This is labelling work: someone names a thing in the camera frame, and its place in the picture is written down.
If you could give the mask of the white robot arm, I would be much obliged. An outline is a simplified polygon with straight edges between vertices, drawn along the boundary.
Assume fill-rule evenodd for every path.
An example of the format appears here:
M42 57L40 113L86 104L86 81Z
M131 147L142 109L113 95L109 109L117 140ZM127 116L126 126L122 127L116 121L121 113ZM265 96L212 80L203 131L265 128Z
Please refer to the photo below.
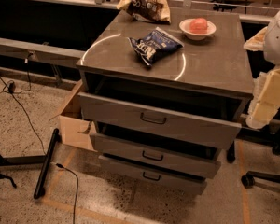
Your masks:
M262 51L264 59L274 64L274 69L260 73L256 79L245 120L248 127L261 129L280 108L280 10L265 28L245 42L244 49Z

